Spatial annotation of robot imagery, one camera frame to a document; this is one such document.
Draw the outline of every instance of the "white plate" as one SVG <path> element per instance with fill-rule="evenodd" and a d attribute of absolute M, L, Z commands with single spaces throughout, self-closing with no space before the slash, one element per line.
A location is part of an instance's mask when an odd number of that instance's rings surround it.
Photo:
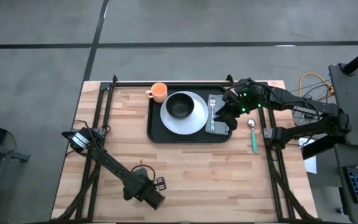
<path fill-rule="evenodd" d="M 167 101 L 168 99 L 177 93 L 184 93 L 189 95 L 194 101 L 194 110 L 187 118 L 178 119 L 171 116 L 167 111 Z M 179 91 L 170 95 L 161 106 L 161 120 L 162 123 L 167 127 L 171 132 L 177 134 L 193 134 L 199 131 L 204 127 L 206 120 L 208 119 L 208 107 L 199 95 L 189 91 Z"/>

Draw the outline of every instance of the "spoon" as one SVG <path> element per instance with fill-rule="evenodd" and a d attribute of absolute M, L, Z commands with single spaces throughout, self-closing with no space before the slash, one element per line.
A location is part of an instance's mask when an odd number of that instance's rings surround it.
<path fill-rule="evenodd" d="M 257 152 L 257 151 L 258 151 L 258 148 L 257 148 L 257 145 L 256 145 L 256 137 L 255 137 L 255 131 L 254 131 L 254 128 L 255 128 L 255 120 L 252 119 L 252 118 L 249 118 L 249 119 L 248 119 L 248 125 L 251 127 L 252 151 L 253 151 L 253 152 Z"/>

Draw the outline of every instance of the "wood grain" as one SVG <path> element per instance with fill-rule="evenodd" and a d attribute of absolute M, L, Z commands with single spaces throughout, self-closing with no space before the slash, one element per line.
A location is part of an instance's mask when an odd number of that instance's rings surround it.
<path fill-rule="evenodd" d="M 283 81 L 268 82 L 269 85 L 284 88 Z M 99 84 L 84 83 L 76 119 L 91 124 Z M 105 148 L 128 169 L 147 164 L 155 169 L 157 177 L 164 176 L 168 189 L 162 194 L 166 200 L 157 211 L 137 200 L 125 201 L 122 198 L 122 182 L 102 168 L 94 221 L 277 221 L 257 111 L 242 115 L 238 119 L 238 130 L 222 144 L 156 144 L 146 135 L 148 99 L 145 90 L 145 87 L 114 89 L 109 117 L 112 130 L 107 135 Z M 275 117 L 277 126 L 293 126 L 290 111 L 276 111 Z M 258 153 L 252 152 L 250 128 L 247 125 L 249 118 L 257 122 Z M 79 128 L 82 124 L 76 123 L 75 126 Z M 291 190 L 302 206 L 316 217 L 299 147 L 288 146 L 283 150 L 283 156 Z M 66 158 L 52 218 L 59 216 L 79 191 L 84 164 L 85 158 L 78 154 L 73 153 Z M 286 211 L 282 192 L 280 198 Z"/>

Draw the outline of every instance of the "silver spoon head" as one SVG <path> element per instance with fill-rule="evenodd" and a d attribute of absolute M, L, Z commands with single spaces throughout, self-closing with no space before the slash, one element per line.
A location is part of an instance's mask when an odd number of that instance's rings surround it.
<path fill-rule="evenodd" d="M 248 125 L 250 126 L 250 127 L 255 127 L 255 120 L 254 119 L 252 119 L 252 118 L 249 118 L 248 119 Z"/>

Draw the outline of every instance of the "fork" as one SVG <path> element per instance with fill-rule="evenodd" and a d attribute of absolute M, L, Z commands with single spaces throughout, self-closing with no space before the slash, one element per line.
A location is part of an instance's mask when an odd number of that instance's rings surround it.
<path fill-rule="evenodd" d="M 215 99 L 212 98 L 209 100 L 209 105 L 211 106 L 211 131 L 214 131 L 214 106 L 215 106 Z"/>

